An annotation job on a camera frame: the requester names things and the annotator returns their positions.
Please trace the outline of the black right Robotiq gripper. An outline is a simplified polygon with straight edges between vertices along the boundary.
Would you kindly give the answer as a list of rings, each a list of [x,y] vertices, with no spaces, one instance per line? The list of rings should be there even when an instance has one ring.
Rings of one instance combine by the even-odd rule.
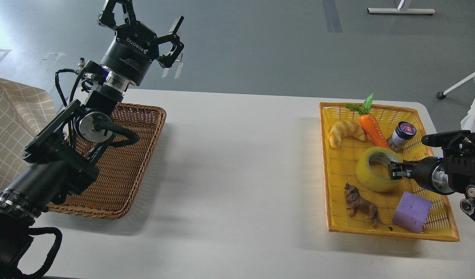
[[[423,189],[439,195],[450,195],[455,191],[448,183],[448,175],[444,170],[441,157],[426,157],[418,161],[391,161],[388,170],[392,180],[404,177],[413,179]]]

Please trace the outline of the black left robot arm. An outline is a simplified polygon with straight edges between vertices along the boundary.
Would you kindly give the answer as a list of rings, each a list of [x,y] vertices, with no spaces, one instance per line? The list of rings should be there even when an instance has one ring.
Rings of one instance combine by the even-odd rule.
[[[170,68],[184,44],[181,16],[158,36],[136,19],[131,0],[107,0],[98,24],[115,32],[101,62],[81,58],[69,100],[55,85],[65,108],[24,149],[24,173],[0,192],[0,279],[40,279],[51,268],[62,243],[55,227],[34,227],[49,203],[80,195],[99,176],[96,164],[108,148],[140,139],[116,125],[111,115],[129,85],[138,86],[154,61]]]

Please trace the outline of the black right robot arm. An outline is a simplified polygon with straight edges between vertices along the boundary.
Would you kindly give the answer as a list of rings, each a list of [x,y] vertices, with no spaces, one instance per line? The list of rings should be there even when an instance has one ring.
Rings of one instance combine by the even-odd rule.
[[[417,161],[391,161],[392,180],[406,177],[421,188],[440,195],[464,194],[459,206],[475,222],[475,132],[467,129],[425,135],[422,144],[441,148],[441,157]]]

